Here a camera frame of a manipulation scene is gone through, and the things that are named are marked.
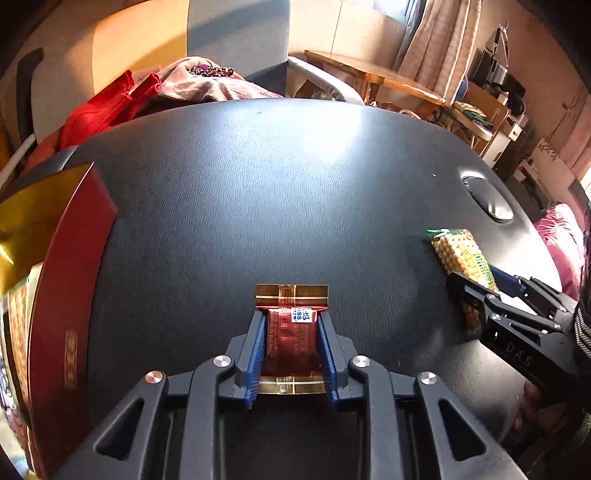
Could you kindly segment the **person right hand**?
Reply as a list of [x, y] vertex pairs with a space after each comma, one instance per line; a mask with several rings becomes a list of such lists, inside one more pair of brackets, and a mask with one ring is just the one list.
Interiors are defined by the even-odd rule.
[[564, 403], [550, 405], [541, 391], [533, 383], [526, 381], [513, 427], [516, 431], [531, 427], [541, 429], [546, 434], [554, 434], [568, 423], [569, 417]]

